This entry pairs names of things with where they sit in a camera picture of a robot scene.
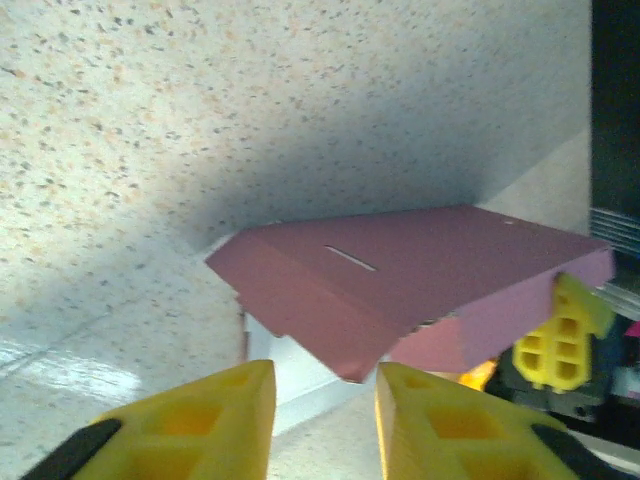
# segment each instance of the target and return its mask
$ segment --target box lid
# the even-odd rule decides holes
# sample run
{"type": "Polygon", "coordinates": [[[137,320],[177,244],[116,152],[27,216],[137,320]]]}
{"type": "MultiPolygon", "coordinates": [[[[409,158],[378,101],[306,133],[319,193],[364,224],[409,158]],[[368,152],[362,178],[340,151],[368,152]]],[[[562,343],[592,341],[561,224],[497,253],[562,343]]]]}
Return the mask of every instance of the box lid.
{"type": "Polygon", "coordinates": [[[416,327],[594,252],[572,272],[591,286],[613,273],[605,242],[463,205],[252,228],[207,264],[274,335],[359,382],[416,327]]]}

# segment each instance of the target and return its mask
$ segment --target speckled countertop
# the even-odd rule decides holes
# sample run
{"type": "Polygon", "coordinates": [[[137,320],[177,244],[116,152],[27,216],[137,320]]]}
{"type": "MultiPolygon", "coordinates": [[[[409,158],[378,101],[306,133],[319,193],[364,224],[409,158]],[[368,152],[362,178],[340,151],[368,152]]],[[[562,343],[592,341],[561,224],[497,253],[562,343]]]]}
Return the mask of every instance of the speckled countertop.
{"type": "MultiPolygon", "coordinates": [[[[0,24],[2,479],[236,361],[201,263],[223,234],[453,202],[586,218],[585,0],[4,0],[0,24]]],[[[277,439],[271,478],[375,478],[365,405],[277,439]]]]}

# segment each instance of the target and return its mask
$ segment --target pink object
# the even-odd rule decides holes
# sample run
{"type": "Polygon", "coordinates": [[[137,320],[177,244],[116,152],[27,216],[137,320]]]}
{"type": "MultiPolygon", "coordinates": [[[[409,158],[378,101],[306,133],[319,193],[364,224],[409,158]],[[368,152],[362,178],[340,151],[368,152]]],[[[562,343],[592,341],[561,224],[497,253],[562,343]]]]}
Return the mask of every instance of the pink object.
{"type": "Polygon", "coordinates": [[[354,382],[389,352],[466,372],[549,317],[558,272],[613,276],[603,241],[472,206],[253,228],[207,264],[269,331],[354,382]]]}
{"type": "Polygon", "coordinates": [[[625,335],[627,337],[640,338],[640,322],[635,322],[633,325],[631,325],[631,327],[629,327],[629,330],[627,330],[627,333],[625,333],[625,335]]]}

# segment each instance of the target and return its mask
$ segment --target yellow plastic part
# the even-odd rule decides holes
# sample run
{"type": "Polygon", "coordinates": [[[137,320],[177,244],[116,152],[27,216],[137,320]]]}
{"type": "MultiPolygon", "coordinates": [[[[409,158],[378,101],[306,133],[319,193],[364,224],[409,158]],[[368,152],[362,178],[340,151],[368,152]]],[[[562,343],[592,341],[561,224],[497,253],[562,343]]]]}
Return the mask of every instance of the yellow plastic part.
{"type": "Polygon", "coordinates": [[[558,275],[552,316],[516,342],[513,364],[535,388],[575,390],[591,379],[591,335],[607,336],[615,315],[580,280],[558,275]]]}
{"type": "Polygon", "coordinates": [[[458,383],[482,392],[493,372],[495,372],[497,365],[498,362],[496,360],[487,360],[467,373],[463,373],[458,379],[458,383]]]}
{"type": "Polygon", "coordinates": [[[264,480],[275,398],[256,360],[108,412],[123,426],[74,480],[264,480]]]}
{"type": "Polygon", "coordinates": [[[532,424],[557,420],[399,363],[382,363],[376,421],[385,480],[577,480],[532,424]]]}

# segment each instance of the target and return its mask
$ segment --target floor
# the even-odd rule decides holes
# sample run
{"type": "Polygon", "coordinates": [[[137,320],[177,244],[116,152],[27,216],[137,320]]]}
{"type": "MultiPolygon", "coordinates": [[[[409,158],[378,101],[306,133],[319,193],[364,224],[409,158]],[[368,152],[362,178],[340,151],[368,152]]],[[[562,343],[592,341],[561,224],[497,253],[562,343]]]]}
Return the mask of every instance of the floor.
{"type": "MultiPolygon", "coordinates": [[[[0,479],[237,362],[223,234],[456,202],[585,231],[589,2],[343,3],[0,1],[0,479]]],[[[269,478],[379,478],[372,405],[269,478]]]]}

